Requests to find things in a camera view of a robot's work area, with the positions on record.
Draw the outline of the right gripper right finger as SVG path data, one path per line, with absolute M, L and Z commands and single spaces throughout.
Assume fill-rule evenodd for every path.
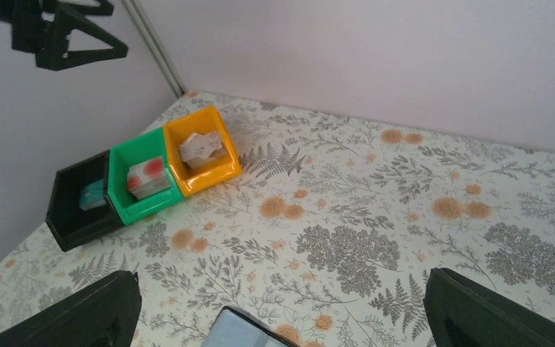
M 555 322 L 446 267 L 423 298 L 437 346 L 555 346 Z

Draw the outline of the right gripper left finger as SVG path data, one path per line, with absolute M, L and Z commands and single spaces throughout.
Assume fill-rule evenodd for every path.
M 130 346 L 142 308 L 138 274 L 117 270 L 0 333 L 0 346 Z

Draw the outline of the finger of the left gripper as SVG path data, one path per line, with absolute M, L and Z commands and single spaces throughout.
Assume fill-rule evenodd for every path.
M 129 52 L 128 45 L 109 33 L 93 19 L 68 5 L 49 14 L 48 35 L 53 53 L 35 54 L 36 66 L 51 71 L 62 71 L 100 61 L 123 59 Z
M 55 14 L 58 8 L 68 5 L 85 16 L 110 17 L 114 5 L 107 0 L 91 1 L 89 4 L 74 3 L 73 1 L 43 0 L 43 12 Z

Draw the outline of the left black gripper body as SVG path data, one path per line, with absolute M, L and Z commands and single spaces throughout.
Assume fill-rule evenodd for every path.
M 54 14 L 57 1 L 0 1 L 0 22 L 10 25 L 12 49 L 25 53 L 53 53 L 45 13 Z

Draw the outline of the black card holder wallet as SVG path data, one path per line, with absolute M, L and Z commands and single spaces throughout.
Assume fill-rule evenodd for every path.
M 201 347 L 296 347 L 297 344 L 271 331 L 248 312 L 224 306 Z

